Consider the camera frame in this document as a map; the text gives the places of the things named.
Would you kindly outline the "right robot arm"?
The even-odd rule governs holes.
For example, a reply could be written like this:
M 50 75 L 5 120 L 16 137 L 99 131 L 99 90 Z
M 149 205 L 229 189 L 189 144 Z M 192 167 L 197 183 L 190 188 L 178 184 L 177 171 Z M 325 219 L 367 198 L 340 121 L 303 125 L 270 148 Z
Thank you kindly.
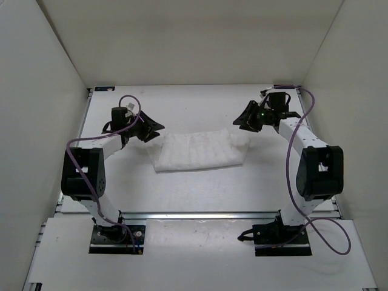
M 289 143 L 286 153 L 286 175 L 290 174 L 290 154 L 296 151 L 299 164 L 292 192 L 286 179 L 291 203 L 281 209 L 274 221 L 252 227 L 260 244 L 285 243 L 303 231 L 310 214 L 324 201 L 343 191 L 344 153 L 341 147 L 320 140 L 303 122 L 306 115 L 289 109 L 291 96 L 286 92 L 265 93 L 262 101 L 249 101 L 234 120 L 241 130 L 258 133 L 271 126 Z

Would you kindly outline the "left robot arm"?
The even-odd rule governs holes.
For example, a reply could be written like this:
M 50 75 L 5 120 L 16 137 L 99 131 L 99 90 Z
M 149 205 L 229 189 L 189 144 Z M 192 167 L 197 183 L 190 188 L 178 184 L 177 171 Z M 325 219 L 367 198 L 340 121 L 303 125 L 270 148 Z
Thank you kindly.
M 61 178 L 61 192 L 82 204 L 92 215 L 97 232 L 114 244 L 135 243 L 133 232 L 123 222 L 122 213 L 107 197 L 105 161 L 122 150 L 130 138 L 146 143 L 160 136 L 165 127 L 143 111 L 137 114 L 127 106 L 114 107 L 111 120 L 102 128 L 102 135 L 80 138 L 84 147 L 67 145 Z

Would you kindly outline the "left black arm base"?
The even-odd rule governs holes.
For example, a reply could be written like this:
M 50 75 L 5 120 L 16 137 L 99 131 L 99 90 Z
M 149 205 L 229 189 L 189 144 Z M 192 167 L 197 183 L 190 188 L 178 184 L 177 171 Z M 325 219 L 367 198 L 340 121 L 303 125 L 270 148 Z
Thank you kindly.
M 93 218 L 90 254 L 142 255 L 146 238 L 145 224 L 128 224 L 133 240 L 126 229 L 119 226 L 99 226 Z

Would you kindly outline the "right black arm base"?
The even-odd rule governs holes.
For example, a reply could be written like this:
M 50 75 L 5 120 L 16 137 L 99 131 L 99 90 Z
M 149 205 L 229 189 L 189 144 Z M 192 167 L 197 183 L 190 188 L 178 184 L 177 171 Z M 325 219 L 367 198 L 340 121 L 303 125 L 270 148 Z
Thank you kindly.
M 286 226 L 280 211 L 267 224 L 254 224 L 243 231 L 238 241 L 253 241 L 255 256 L 311 256 L 312 251 L 304 224 Z

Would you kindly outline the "white pleated skirt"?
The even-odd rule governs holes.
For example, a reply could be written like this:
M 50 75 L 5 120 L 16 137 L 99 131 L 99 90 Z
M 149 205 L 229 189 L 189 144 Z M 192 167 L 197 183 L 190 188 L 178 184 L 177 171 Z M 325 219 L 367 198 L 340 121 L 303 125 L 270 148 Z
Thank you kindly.
M 249 145 L 248 136 L 221 129 L 166 133 L 152 141 L 146 150 L 156 172 L 189 172 L 241 166 Z

